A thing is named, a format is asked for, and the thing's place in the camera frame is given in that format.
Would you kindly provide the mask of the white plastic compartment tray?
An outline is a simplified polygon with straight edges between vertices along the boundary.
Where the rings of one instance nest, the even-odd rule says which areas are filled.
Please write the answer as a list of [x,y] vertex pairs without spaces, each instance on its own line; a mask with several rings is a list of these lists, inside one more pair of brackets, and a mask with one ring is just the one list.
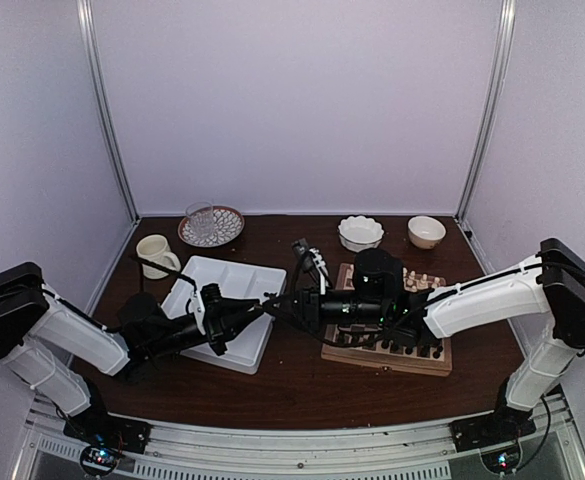
[[272,330],[273,317],[261,309],[270,294],[284,292],[283,269],[193,256],[162,303],[170,319],[190,314],[203,343],[183,356],[254,375]]

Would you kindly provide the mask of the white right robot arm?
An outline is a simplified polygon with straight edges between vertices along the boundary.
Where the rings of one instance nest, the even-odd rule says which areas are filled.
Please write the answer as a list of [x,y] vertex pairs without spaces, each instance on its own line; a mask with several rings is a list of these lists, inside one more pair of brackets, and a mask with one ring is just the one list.
[[572,360],[585,351],[585,262],[561,241],[498,273],[447,287],[410,292],[402,263],[380,248],[355,257],[352,289],[304,288],[292,295],[295,319],[310,332],[368,323],[379,340],[408,348],[506,318],[545,314],[548,323],[530,356],[505,381],[485,419],[491,440],[507,440]]

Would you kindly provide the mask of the dark rook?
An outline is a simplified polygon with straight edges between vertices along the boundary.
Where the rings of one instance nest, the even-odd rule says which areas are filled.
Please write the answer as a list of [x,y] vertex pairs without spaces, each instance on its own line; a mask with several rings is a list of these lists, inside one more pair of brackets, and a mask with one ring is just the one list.
[[444,352],[444,347],[442,345],[439,345],[436,347],[436,349],[433,351],[432,353],[432,357],[436,360],[440,360],[443,358],[443,352]]

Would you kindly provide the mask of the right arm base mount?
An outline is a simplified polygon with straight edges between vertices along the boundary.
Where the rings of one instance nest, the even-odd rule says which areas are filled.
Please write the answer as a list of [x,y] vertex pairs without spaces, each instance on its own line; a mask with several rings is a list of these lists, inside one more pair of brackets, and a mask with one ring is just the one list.
[[531,410],[509,407],[505,386],[502,386],[491,413],[455,420],[450,424],[455,449],[457,452],[482,449],[531,435],[536,432],[531,413]]

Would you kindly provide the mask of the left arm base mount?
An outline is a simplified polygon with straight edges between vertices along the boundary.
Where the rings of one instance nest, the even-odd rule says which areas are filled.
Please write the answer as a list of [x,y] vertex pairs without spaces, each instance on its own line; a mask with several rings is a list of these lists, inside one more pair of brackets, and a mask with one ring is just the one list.
[[143,454],[149,441],[151,425],[145,421],[110,414],[102,398],[93,394],[87,409],[76,415],[65,415],[63,433],[92,446]]

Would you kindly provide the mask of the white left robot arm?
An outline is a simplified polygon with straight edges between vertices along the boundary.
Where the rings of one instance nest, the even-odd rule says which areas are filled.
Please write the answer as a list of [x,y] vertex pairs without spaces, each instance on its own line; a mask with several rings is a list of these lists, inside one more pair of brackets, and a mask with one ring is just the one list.
[[225,298],[208,284],[194,291],[191,312],[173,319],[152,294],[137,293],[119,310],[119,326],[109,328],[46,285],[37,264],[24,262],[0,273],[0,364],[52,400],[93,443],[105,444],[116,424],[97,388],[59,364],[49,344],[133,381],[147,363],[192,347],[207,344],[223,355],[262,314],[259,300]]

